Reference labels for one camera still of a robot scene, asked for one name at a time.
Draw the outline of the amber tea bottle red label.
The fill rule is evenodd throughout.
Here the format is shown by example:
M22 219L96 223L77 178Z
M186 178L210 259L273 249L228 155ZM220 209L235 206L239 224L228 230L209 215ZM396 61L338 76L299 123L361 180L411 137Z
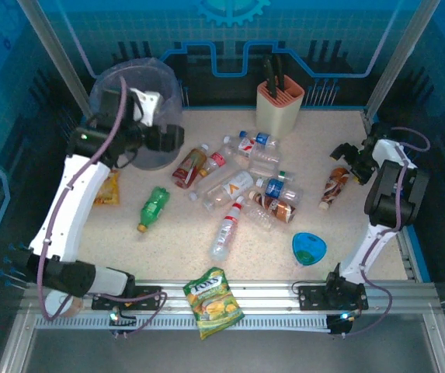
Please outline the amber tea bottle red label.
M208 150L209 145L203 143L189 151L172 174L176 186L188 189L192 185L207 160Z

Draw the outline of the brown chocolate drink bottle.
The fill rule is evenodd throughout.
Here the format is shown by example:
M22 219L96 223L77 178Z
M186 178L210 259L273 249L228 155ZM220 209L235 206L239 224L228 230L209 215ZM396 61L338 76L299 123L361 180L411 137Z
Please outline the brown chocolate drink bottle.
M349 181L350 172L346 167L336 167L331 171L331 174L325 184L322 198L318 206L322 210L328 210L335 199L341 193L343 187Z
M296 208L287 202L268 197L255 190L249 192L249 198L281 222L291 223L294 219Z

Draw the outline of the clear bottle orange cap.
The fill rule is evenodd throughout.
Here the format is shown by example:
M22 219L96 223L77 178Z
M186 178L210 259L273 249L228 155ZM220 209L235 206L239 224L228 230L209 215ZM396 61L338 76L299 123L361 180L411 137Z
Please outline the clear bottle orange cap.
M201 177L206 177L216 169L224 166L234 155L235 150L230 145L224 145L209 155L199 172Z

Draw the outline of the plain clear bottle white cap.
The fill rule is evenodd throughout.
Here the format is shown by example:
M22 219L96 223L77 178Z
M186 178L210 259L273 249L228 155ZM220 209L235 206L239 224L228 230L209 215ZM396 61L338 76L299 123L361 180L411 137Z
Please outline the plain clear bottle white cap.
M223 188L223 185L240 171L241 169L229 168L213 172L196 185L195 190L189 193L189 199L191 201L202 199L214 204L231 201L230 194Z

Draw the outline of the green plastic bottle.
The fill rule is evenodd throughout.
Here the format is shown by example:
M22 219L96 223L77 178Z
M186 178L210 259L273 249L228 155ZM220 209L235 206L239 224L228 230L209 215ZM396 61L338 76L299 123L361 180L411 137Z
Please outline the green plastic bottle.
M145 233L158 220L169 198L170 193L165 188L159 186L153 188L148 200L140 211L140 221L137 225L137 230L140 233Z

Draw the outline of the clear bottle red white label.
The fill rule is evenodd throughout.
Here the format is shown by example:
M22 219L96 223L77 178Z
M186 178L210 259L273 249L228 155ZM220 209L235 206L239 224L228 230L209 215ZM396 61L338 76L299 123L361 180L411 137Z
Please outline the clear bottle red white label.
M251 157L253 150L256 148L256 142L247 137L225 136L223 143L227 145L234 153L241 155L247 159Z

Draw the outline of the clear bottle blue label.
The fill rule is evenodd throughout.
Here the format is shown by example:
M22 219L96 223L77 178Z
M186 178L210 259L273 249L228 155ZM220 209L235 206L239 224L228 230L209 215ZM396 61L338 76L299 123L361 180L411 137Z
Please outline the clear bottle blue label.
M278 149L280 141L275 136L260 131L241 131L239 133L240 138L248 138L263 145L266 148Z
M258 178L256 186L260 188L267 197L283 200L294 206L301 202L303 190L293 183L280 181L277 178Z

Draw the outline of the large clear bottle orange logo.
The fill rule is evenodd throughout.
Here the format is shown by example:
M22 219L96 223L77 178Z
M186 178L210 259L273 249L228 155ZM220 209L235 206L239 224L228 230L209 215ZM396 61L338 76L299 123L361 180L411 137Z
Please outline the large clear bottle orange logo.
M239 170L223 179L215 188L210 190L203 199L203 206L212 211L235 201L254 184L254 179L246 170Z

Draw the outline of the tall clear bottle red label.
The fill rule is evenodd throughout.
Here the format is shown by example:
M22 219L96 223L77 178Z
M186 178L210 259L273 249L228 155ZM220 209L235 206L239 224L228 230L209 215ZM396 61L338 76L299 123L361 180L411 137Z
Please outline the tall clear bottle red label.
M242 202L244 199L243 196L238 197L221 222L217 234L215 235L213 245L210 248L210 257L213 260L224 261L227 259L232 240L237 231L238 221L242 210Z

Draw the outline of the grey bin with plastic liner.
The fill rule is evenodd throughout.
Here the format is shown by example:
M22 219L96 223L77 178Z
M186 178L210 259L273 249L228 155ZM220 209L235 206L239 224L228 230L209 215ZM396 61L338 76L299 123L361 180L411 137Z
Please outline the grey bin with plastic liner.
M158 92L164 99L154 117L154 124L166 132L167 124L181 124L183 116L181 91L175 72L157 58L135 58L120 62L106 69L96 79L90 96L89 105L92 113L99 112L99 104L105 89L119 89L119 77L126 80L128 88L142 92ZM145 146L138 149L132 166L143 170L158 170L172 163L180 152L180 148L172 152L150 150Z

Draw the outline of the yellow snack packet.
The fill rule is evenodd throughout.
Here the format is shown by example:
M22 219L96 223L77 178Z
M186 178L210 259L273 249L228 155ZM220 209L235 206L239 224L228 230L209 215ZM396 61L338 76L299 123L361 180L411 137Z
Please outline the yellow snack packet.
M116 169L109 173L96 194L94 205L116 206L120 204L119 177L120 172Z

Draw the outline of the beige knife block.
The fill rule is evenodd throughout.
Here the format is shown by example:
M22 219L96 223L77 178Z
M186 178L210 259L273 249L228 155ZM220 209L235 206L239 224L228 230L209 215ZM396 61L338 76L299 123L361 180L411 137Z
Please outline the beige knife block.
M262 82L256 90L256 128L278 139L293 131L298 111L301 107L304 90L288 75L283 76L284 91L276 89L274 99Z

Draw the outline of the blue triangular plastic container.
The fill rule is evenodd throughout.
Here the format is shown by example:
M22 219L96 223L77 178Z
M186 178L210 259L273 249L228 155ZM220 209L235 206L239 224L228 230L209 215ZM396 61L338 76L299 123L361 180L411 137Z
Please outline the blue triangular plastic container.
M323 239L308 232L299 232L292 239L292 250L296 261L311 266L323 259L327 245Z

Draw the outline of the slotted aluminium strip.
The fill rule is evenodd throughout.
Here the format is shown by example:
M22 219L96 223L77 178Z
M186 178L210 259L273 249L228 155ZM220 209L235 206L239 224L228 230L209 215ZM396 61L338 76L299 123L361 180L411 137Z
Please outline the slotted aluminium strip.
M148 319L147 315L138 315L137 325L122 327L135 330ZM42 316L36 318L37 329L111 329L107 315L81 315L74 318L59 318L48 322ZM192 315L157 315L146 329L151 330L197 330L196 320ZM247 315L230 330L292 330L329 333L326 317L308 315Z

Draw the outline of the black handled knife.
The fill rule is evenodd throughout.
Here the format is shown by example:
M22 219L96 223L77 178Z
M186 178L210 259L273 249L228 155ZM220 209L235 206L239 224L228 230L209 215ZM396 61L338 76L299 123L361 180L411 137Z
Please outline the black handled knife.
M279 85L279 61L275 54L266 55L263 58L263 73L266 78L266 87L272 98L277 98L277 86Z
M284 73L283 73L283 63L281 56L279 54L273 55L273 70L276 77L276 86L284 91Z

